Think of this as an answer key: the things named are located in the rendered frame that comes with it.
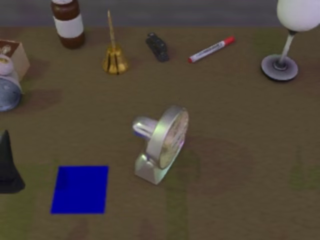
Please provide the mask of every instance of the gray wall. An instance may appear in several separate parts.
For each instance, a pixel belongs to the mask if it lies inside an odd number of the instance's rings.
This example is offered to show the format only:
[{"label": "gray wall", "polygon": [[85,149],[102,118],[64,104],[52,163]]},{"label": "gray wall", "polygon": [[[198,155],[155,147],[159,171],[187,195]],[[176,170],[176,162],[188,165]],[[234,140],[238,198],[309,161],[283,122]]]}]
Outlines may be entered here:
[{"label": "gray wall", "polygon": [[[50,0],[0,0],[0,26],[52,26]],[[277,0],[79,0],[84,24],[278,26]]]}]

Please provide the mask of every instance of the blue paper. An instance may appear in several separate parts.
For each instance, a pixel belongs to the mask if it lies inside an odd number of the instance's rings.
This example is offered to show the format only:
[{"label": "blue paper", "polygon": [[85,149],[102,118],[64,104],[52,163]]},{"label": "blue paper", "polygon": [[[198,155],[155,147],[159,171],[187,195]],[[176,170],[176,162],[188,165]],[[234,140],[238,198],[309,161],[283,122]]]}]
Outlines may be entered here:
[{"label": "blue paper", "polygon": [[51,214],[104,214],[108,166],[60,166]]}]

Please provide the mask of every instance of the red cap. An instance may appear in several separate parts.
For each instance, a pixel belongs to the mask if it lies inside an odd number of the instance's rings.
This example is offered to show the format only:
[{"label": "red cap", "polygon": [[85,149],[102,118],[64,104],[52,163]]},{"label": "red cap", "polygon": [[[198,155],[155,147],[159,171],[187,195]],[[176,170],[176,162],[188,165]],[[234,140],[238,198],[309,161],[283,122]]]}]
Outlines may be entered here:
[{"label": "red cap", "polygon": [[227,46],[229,44],[232,44],[236,41],[235,37],[234,36],[230,36],[230,37],[227,37],[224,41],[224,44]]}]

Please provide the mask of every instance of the cardboard box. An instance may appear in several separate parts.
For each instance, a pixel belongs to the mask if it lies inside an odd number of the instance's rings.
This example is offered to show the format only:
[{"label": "cardboard box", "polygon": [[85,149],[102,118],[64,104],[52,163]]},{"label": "cardboard box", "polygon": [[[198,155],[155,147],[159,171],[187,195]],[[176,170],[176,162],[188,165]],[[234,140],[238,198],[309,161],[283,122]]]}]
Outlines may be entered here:
[{"label": "cardboard box", "polygon": [[5,46],[11,48],[5,55],[11,58],[19,81],[21,81],[30,67],[30,62],[25,49],[21,42],[0,39],[0,49],[2,50]]}]

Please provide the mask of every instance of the bottle label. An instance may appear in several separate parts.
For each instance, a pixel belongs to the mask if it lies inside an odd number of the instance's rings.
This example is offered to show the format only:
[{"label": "bottle label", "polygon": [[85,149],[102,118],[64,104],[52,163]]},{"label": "bottle label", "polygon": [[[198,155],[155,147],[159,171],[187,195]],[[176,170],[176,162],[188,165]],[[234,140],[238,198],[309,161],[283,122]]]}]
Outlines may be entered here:
[{"label": "bottle label", "polygon": [[56,31],[60,37],[65,39],[72,39],[79,37],[84,32],[84,25],[82,22],[82,16],[79,14],[76,18],[61,21],[53,17]]},{"label": "bottle label", "polygon": [[73,0],[51,0],[54,4],[58,4],[58,5],[64,5],[64,4],[69,4],[71,3]]}]

